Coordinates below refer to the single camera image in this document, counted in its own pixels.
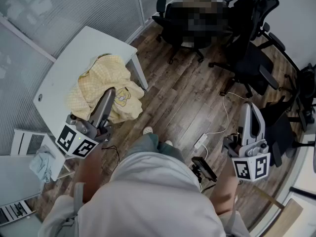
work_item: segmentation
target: yellow cloth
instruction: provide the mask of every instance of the yellow cloth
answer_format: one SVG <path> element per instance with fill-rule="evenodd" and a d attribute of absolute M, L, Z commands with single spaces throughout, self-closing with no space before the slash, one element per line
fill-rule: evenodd
<path fill-rule="evenodd" d="M 115 88 L 116 97 L 109 120 L 119 123 L 136 119 L 143 111 L 139 99 L 144 96 L 144 91 L 130 80 L 124 61 L 116 55 L 99 56 L 79 77 L 66 99 L 67 105 L 75 116 L 89 120 L 100 98 L 111 87 Z"/>

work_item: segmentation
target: towel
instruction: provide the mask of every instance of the towel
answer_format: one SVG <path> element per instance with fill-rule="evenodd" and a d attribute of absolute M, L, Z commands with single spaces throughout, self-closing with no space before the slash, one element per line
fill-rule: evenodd
<path fill-rule="evenodd" d="M 109 120 L 119 123 L 136 119 L 143 111 L 139 99 L 144 96 L 144 91 L 130 80 L 130 71 L 116 55 L 105 54 L 96 59 L 70 91 L 67 105 L 75 116 L 89 120 L 100 98 L 111 87 L 115 88 L 116 96 Z"/>
<path fill-rule="evenodd" d="M 30 162 L 30 170 L 45 183 L 50 182 L 51 171 L 48 164 L 54 160 L 54 157 L 49 153 L 48 149 L 43 146 L 37 150 L 36 155 Z"/>

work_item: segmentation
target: power strip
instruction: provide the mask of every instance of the power strip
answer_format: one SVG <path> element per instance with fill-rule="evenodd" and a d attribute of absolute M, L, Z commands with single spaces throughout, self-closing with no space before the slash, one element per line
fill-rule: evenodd
<path fill-rule="evenodd" d="M 204 133 L 202 136 L 198 139 L 198 141 L 194 144 L 194 147 L 196 149 L 199 149 L 200 146 L 203 144 L 203 142 L 207 139 L 207 135 Z"/>

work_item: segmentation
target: white chair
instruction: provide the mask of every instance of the white chair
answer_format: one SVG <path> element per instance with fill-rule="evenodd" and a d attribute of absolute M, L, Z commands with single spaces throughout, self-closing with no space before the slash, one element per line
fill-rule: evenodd
<path fill-rule="evenodd" d="M 11 147 L 11 156 L 25 156 L 28 152 L 28 148 L 33 135 L 43 136 L 43 142 L 41 146 L 46 146 L 49 152 L 55 158 L 54 161 L 49 162 L 51 179 L 56 181 L 57 179 L 63 178 L 73 174 L 75 171 L 71 170 L 65 163 L 66 160 L 72 159 L 73 157 L 65 156 L 63 152 L 59 150 L 57 145 L 51 140 L 47 133 L 31 132 L 21 129 L 14 129 L 14 137 Z M 65 167 L 67 173 L 60 174 L 62 168 Z"/>

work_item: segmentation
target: white sneaker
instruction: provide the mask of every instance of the white sneaker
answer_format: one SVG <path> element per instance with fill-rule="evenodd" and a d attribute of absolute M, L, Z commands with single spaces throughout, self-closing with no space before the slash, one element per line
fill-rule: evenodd
<path fill-rule="evenodd" d="M 165 141 L 166 144 L 173 146 L 173 143 L 171 142 L 171 140 L 166 140 Z"/>
<path fill-rule="evenodd" d="M 153 128 L 151 126 L 146 126 L 143 130 L 143 135 L 147 133 L 154 133 Z"/>

